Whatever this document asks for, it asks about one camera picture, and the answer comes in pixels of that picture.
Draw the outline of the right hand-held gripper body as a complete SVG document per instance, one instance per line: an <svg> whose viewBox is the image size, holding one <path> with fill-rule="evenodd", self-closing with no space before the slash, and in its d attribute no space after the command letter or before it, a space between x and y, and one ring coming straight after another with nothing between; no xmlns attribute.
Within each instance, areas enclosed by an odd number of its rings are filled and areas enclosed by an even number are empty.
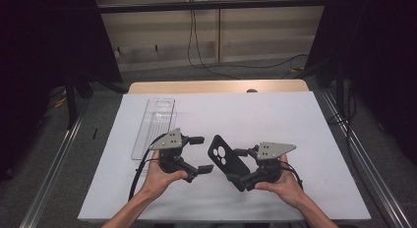
<svg viewBox="0 0 417 228"><path fill-rule="evenodd" d="M255 159L258 168L240 179L244 188L251 191L260 182L276 182L281 176L279 157L295 148L295 144L260 142L253 148L247 149L247 154Z"/></svg>

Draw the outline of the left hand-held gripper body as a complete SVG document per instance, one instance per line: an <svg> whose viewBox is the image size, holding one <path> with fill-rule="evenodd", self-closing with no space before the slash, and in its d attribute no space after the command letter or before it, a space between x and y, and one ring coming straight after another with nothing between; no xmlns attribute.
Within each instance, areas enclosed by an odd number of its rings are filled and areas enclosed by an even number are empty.
<svg viewBox="0 0 417 228"><path fill-rule="evenodd" d="M149 150L159 151L159 166L166 173L183 170L188 174L185 181L191 183L198 176L198 169L187 163L181 156L189 137L184 136L179 128L157 137Z"/></svg>

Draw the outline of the black phone case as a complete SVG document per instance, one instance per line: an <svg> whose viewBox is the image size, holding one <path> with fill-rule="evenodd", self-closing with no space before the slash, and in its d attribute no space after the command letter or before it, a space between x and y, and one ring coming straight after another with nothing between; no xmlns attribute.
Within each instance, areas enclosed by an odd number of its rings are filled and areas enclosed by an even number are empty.
<svg viewBox="0 0 417 228"><path fill-rule="evenodd" d="M238 175L241 179L250 174L249 168L220 136L215 135L209 148L208 157L224 173Z"/></svg>

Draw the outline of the clear plastic packaging box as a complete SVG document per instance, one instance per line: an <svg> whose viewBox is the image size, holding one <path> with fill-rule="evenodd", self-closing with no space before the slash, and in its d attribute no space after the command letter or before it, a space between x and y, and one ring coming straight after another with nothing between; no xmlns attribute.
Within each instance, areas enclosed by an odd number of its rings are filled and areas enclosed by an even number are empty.
<svg viewBox="0 0 417 228"><path fill-rule="evenodd" d="M150 98L136 138L131 158L142 160L151 143L161 134L175 128L176 110L174 98Z"/></svg>

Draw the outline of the person's left hand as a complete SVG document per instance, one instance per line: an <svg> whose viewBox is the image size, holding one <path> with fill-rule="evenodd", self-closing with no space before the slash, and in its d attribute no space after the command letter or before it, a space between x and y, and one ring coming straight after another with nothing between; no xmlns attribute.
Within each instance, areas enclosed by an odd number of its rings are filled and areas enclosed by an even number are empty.
<svg viewBox="0 0 417 228"><path fill-rule="evenodd" d="M173 173L164 172L159 166L159 151L155 150L149 162L148 173L140 189L140 194L146 200L154 201L165 192L171 183L187 177L188 174L183 170Z"/></svg>

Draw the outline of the person's right hand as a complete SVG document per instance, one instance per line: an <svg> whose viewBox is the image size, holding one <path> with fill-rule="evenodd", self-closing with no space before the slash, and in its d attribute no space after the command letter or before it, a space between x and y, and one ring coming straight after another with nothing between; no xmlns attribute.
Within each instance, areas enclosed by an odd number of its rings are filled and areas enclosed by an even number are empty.
<svg viewBox="0 0 417 228"><path fill-rule="evenodd" d="M280 178L274 183L257 183L255 189L272 192L288 205L294 208L300 208L305 193L289 169L287 156L285 154L281 155L279 161L280 165L283 167Z"/></svg>

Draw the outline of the white table board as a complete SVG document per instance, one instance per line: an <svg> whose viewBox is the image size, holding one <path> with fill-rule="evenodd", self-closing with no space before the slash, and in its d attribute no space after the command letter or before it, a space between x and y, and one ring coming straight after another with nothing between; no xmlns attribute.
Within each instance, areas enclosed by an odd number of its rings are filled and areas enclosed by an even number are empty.
<svg viewBox="0 0 417 228"><path fill-rule="evenodd" d="M233 148L291 143L287 155L305 192L334 220L366 220L370 213L310 91L174 95L176 125L204 143L186 146L185 160L205 165L209 144L222 136ZM126 94L115 118L79 219L101 222L128 200L138 162L132 160L150 97ZM140 216L142 222L297 221L300 213L270 192L239 192L219 169L193 182L177 181Z"/></svg>

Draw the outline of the wooden table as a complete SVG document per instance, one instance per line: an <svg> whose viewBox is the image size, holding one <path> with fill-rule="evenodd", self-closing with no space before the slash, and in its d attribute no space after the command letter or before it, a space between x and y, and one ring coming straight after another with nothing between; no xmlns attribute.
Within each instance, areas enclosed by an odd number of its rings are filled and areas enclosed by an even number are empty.
<svg viewBox="0 0 417 228"><path fill-rule="evenodd" d="M232 81L181 81L137 82L130 85L128 93L215 93L246 92L254 88L258 92L308 91L303 80L232 80Z"/></svg>

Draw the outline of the black metal stand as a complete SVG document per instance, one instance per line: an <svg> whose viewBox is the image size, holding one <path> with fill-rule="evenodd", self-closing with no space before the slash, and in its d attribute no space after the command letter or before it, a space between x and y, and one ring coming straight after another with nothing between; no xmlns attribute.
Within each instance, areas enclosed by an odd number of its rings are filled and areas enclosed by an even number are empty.
<svg viewBox="0 0 417 228"><path fill-rule="evenodd" d="M70 75L66 76L65 79L65 89L67 97L67 107L69 114L68 129L71 129L77 121L77 106L74 92L74 85Z"/></svg>

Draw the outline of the black horizontal bar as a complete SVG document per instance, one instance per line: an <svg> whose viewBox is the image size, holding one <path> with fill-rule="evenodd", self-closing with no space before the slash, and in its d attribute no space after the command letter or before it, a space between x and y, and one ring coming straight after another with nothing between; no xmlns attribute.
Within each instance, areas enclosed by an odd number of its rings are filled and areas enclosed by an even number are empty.
<svg viewBox="0 0 417 228"><path fill-rule="evenodd" d="M328 0L239 0L98 6L99 14L324 6Z"/></svg>

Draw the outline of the black curtain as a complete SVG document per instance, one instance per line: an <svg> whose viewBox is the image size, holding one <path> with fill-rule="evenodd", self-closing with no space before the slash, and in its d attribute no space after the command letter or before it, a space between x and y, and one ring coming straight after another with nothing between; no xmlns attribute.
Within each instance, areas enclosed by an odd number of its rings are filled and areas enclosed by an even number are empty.
<svg viewBox="0 0 417 228"><path fill-rule="evenodd" d="M122 81L95 0L0 0L0 182L12 177L50 91Z"/></svg>
<svg viewBox="0 0 417 228"><path fill-rule="evenodd" d="M343 72L417 166L417 0L328 0L306 68Z"/></svg>

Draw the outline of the aluminium floor rail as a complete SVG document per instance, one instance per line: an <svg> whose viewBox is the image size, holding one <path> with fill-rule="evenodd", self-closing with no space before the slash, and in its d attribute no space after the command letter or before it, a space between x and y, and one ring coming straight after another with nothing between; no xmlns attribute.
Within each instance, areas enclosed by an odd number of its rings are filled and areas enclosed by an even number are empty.
<svg viewBox="0 0 417 228"><path fill-rule="evenodd" d="M63 168L68 153L70 152L74 140L78 134L79 128L82 125L85 113L82 112L73 123L72 127L67 131L64 140L61 142L60 147L49 167L45 178L42 181L40 188L38 189L30 207L24 216L24 219L19 228L36 228L39 219L46 207L46 204L51 196L60 172Z"/></svg>
<svg viewBox="0 0 417 228"><path fill-rule="evenodd" d="M351 128L350 121L347 118L343 118L340 111L336 108L336 100L331 92L329 90L322 90L322 96L332 113L331 119L335 120L335 124L346 138L348 153L351 156L355 156L355 159L352 159L352 163L355 164L358 162L361 166L377 195L377 199L375 200L378 200L382 204L384 211L388 215L387 220L393 223L394 228L412 228L412 223L406 216L404 209L377 170L366 148Z"/></svg>

